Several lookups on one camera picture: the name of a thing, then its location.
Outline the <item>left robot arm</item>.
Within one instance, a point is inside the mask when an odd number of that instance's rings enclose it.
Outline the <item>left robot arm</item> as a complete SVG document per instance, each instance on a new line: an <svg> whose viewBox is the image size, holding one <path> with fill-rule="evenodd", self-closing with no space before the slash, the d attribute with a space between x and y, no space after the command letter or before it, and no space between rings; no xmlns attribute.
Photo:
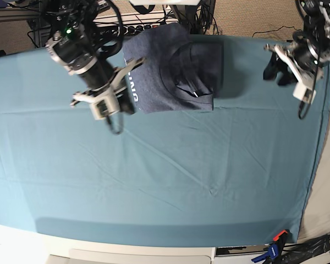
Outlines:
<svg viewBox="0 0 330 264"><path fill-rule="evenodd" d="M264 80L282 77L279 86L303 83L313 88L323 78L322 68L330 62L330 1L295 1L303 29L293 32L288 45L269 45L272 53L263 72Z"/></svg>

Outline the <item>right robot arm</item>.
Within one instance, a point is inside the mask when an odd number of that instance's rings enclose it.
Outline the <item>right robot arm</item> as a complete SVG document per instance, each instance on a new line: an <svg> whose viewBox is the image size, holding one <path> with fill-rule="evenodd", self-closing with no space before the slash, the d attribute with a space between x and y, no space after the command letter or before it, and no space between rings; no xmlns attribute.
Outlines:
<svg viewBox="0 0 330 264"><path fill-rule="evenodd" d="M125 67L113 67L107 61L121 50L124 41L120 11L112 1L107 4L118 20L116 34L104 35L95 23L98 1L59 1L54 32L46 43L51 58L87 86L86 91L72 95L70 105L87 103L96 120L119 112L134 114L125 76L145 62L141 57L128 60Z"/></svg>

